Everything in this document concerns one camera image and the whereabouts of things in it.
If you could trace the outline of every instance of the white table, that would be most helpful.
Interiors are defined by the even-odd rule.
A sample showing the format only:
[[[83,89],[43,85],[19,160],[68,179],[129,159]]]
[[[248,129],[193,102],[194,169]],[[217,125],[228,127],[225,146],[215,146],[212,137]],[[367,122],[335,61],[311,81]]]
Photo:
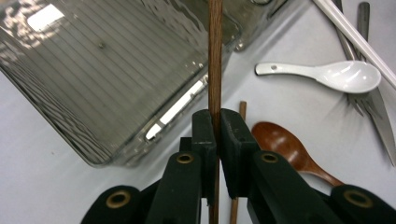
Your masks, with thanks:
[[[396,2],[369,1],[372,6],[369,43],[396,71]],[[344,1],[346,16],[356,24],[359,1]],[[277,123],[300,138],[312,158],[345,183],[368,189],[396,208],[396,168],[373,123],[361,117],[346,96],[294,77],[256,77],[258,62],[320,65],[343,61],[332,24],[312,3],[281,37],[263,36],[235,53],[223,79],[222,107],[238,109],[247,101],[247,125],[259,120]],[[396,91],[382,82],[380,90],[396,133]],[[79,223],[106,189],[129,185],[143,189],[161,178],[179,137],[191,136],[191,113],[207,107],[204,96],[136,168],[91,168],[3,75],[0,76],[0,223]],[[304,175],[314,188],[329,193],[323,181]],[[220,223],[228,223],[230,200],[224,183]],[[249,223],[245,200],[239,223]],[[203,210],[203,223],[207,213]]]

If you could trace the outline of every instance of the knife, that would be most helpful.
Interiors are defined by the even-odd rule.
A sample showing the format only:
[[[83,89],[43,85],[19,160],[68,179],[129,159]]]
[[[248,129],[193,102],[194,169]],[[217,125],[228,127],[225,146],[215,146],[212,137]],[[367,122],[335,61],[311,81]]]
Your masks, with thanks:
[[[362,2],[358,9],[358,31],[368,40],[369,34],[369,20],[370,20],[370,4]],[[373,108],[370,114],[375,128],[387,150],[393,166],[396,166],[396,144],[393,136],[393,130],[390,125],[387,109],[385,108],[384,100],[382,99],[379,88],[370,91],[367,96],[367,101],[370,102]]]

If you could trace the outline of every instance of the fork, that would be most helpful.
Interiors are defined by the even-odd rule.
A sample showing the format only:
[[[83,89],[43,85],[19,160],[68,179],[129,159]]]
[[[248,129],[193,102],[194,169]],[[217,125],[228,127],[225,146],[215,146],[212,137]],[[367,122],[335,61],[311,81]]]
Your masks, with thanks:
[[[341,0],[334,0],[334,3],[340,9],[340,11],[343,11]],[[369,17],[370,17],[370,5],[366,2],[360,3],[358,10],[358,31],[361,33],[361,35],[366,41],[368,40],[368,34],[369,34],[368,32]],[[341,41],[346,58],[348,60],[355,60],[355,61],[360,59],[361,61],[365,62],[364,57],[361,54],[360,57],[358,57],[358,54],[352,47],[352,44],[338,29],[337,29],[337,34],[338,34],[338,38]],[[355,110],[361,116],[364,117],[363,112],[368,113],[372,116],[378,116],[378,112],[374,107],[373,99],[370,95],[370,92],[359,93],[359,94],[348,93],[346,95],[346,98],[349,104],[352,105],[353,108],[355,108]]]

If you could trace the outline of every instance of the spoon handle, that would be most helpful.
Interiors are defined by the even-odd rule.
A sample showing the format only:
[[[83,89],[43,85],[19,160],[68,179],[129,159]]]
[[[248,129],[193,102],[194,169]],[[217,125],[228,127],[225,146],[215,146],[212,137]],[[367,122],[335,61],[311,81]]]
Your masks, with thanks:
[[[315,78],[315,67],[301,66],[288,63],[258,63],[256,65],[256,75],[265,76],[273,74],[294,74],[303,77]]]
[[[315,164],[315,167],[313,167],[313,169],[312,169],[312,171],[310,171],[310,173],[313,175],[316,175],[317,177],[322,178],[323,180],[327,181],[329,184],[331,184],[334,187],[344,185],[343,182],[341,182],[339,179],[335,178],[334,176],[332,176],[329,173],[327,173],[326,171],[324,171],[317,164]]]

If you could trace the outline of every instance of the white ceramic spoon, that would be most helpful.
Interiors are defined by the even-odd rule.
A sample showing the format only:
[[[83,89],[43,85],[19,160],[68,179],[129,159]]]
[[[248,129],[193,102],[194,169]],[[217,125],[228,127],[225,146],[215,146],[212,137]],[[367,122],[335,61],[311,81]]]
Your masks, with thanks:
[[[381,74],[374,66],[357,61],[330,63],[323,66],[301,66],[287,63],[258,63],[258,76],[293,74],[312,77],[321,84],[337,91],[363,93],[379,85]]]

